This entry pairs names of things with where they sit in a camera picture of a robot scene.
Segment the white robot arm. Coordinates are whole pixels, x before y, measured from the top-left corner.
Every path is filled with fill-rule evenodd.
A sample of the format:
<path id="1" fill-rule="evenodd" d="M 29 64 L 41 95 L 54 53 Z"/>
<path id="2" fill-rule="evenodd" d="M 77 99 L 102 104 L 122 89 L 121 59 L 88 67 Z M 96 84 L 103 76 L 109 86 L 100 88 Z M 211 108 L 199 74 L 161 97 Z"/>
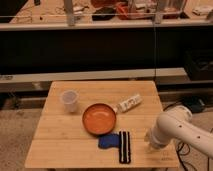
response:
<path id="1" fill-rule="evenodd" d="M 191 124 L 191 119 L 192 112 L 183 105 L 161 112 L 147 131 L 150 145 L 162 149 L 178 139 L 213 159 L 213 134 Z"/>

